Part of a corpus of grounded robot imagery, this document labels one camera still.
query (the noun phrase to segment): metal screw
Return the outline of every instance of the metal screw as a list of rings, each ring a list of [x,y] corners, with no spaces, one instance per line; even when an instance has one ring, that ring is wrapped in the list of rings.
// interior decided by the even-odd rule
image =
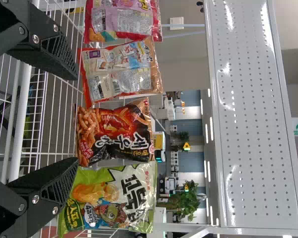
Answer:
[[[59,210],[58,207],[54,207],[52,211],[53,215],[57,214],[58,210]]]
[[[35,195],[35,196],[32,198],[32,203],[33,203],[33,204],[37,204],[39,200],[40,200],[39,195]]]
[[[21,204],[20,204],[20,206],[19,206],[19,212],[22,212],[22,211],[23,211],[23,209],[24,209],[24,204],[23,204],[23,203],[21,203]]]
[[[40,42],[40,38],[35,34],[32,36],[32,40],[35,44],[38,44]]]
[[[59,27],[56,24],[53,24],[53,30],[55,32],[58,32],[59,31]]]
[[[23,27],[19,27],[19,32],[21,35],[24,35],[25,31],[24,31]]]

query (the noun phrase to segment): electrical outlet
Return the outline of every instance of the electrical outlet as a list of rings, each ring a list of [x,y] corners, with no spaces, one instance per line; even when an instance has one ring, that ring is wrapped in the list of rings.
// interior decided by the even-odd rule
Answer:
[[[170,18],[170,24],[184,24],[183,22],[184,22],[183,16]],[[182,30],[182,29],[184,29],[183,26],[182,27],[181,26],[180,27],[178,27],[178,26],[170,27],[170,30]]]

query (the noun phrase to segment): red snack bag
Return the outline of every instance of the red snack bag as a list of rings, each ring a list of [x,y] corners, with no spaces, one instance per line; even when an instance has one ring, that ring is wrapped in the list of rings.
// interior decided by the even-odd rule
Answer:
[[[148,98],[115,110],[77,110],[76,151],[81,166],[115,158],[154,161]]]
[[[162,42],[158,0],[87,0],[84,42],[118,38]]]
[[[104,49],[78,49],[87,108],[117,96],[162,93],[152,37]]]

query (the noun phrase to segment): snack bag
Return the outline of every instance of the snack bag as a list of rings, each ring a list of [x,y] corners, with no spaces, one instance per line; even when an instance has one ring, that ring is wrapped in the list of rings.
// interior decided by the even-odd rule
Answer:
[[[84,42],[118,38],[162,41],[158,0],[87,0]]]
[[[152,37],[105,49],[79,49],[80,55],[87,108],[117,96],[163,92]]]
[[[115,110],[77,110],[76,145],[81,166],[115,158],[154,161],[148,98]]]
[[[70,197],[60,213],[60,237],[69,231],[126,228],[151,233],[157,164],[78,168]]]

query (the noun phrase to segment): white metal shelf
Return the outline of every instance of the white metal shelf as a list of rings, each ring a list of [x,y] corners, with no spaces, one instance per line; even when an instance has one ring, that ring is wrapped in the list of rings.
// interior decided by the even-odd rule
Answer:
[[[205,7],[211,224],[218,216],[222,228],[245,235],[298,235],[298,158],[272,1],[208,0]]]

